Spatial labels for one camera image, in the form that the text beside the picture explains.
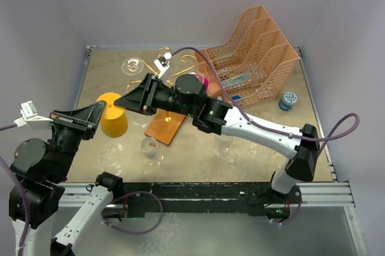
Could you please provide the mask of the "pink plastic wine glass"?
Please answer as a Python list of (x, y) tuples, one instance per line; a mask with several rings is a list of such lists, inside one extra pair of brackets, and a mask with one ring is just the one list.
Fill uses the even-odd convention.
[(195, 74), (195, 77), (197, 78), (197, 82), (194, 83), (193, 91), (201, 94), (202, 91), (204, 90), (206, 95), (209, 95), (208, 80), (200, 72), (195, 72), (194, 74)]

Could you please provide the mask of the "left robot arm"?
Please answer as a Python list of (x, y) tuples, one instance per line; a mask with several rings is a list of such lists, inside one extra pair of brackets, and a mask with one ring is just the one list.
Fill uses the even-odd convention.
[(95, 135), (106, 106), (101, 100), (72, 111), (54, 110), (48, 117), (42, 117), (32, 101), (21, 104), (21, 117), (14, 125), (49, 129), (52, 136), (47, 141), (25, 140), (14, 152), (10, 175), (16, 183), (8, 207), (18, 244), (16, 255), (75, 255), (94, 217), (109, 203), (122, 200), (122, 178), (103, 172), (70, 222), (52, 235), (55, 215), (66, 190), (61, 184), (67, 180), (80, 143)]

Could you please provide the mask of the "orange plastic file organizer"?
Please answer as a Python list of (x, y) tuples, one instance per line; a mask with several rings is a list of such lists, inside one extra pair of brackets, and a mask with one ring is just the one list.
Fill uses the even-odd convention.
[(263, 6), (246, 9), (224, 44), (194, 57), (208, 94), (242, 107), (279, 96), (300, 59)]

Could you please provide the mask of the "yellow plastic wine glass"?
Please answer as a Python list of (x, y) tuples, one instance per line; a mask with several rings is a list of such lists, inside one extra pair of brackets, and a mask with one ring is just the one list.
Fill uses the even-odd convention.
[(115, 100), (120, 97), (121, 95), (117, 93), (104, 93), (97, 99), (98, 102), (106, 102), (100, 124), (104, 135), (110, 138), (119, 138), (123, 136), (128, 129), (128, 119), (125, 114), (125, 109), (114, 105)]

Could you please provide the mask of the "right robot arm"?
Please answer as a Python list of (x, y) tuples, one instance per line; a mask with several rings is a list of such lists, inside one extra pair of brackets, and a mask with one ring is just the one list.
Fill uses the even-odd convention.
[(267, 189), (268, 198), (275, 203), (287, 198), (297, 182), (314, 179), (319, 151), (315, 126), (289, 127), (249, 115), (208, 96), (205, 84), (194, 75), (179, 76), (175, 85), (168, 87), (148, 73), (139, 86), (115, 100), (114, 105), (143, 115), (154, 115), (162, 109), (189, 116), (202, 132), (245, 139), (280, 153), (286, 162), (273, 174)]

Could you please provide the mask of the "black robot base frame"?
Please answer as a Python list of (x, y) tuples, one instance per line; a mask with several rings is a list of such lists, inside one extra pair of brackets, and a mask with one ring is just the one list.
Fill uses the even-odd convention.
[(268, 182), (227, 183), (145, 183), (125, 182), (103, 172), (96, 184), (113, 193), (114, 200), (126, 207), (126, 216), (142, 218), (146, 213), (243, 213), (288, 219), (291, 209), (302, 203), (300, 188), (283, 195)]

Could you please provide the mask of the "blue white round tin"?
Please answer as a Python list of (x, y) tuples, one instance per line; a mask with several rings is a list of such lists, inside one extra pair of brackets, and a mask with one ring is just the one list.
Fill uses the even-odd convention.
[(286, 92), (279, 101), (279, 108), (283, 111), (291, 111), (298, 101), (298, 96), (293, 92)]

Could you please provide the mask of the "clear wine glass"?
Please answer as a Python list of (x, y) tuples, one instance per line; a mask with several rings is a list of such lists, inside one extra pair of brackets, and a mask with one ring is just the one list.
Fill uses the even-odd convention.
[(212, 147), (212, 154), (218, 159), (224, 159), (229, 155), (229, 148), (233, 143), (233, 137), (227, 135), (217, 135)]
[(164, 161), (164, 157), (160, 151), (158, 141), (153, 137), (145, 137), (141, 141), (141, 151), (145, 158), (149, 160), (149, 165), (152, 168), (159, 168)]
[(122, 72), (128, 76), (137, 75), (142, 72), (144, 62), (139, 58), (128, 58), (122, 64)]

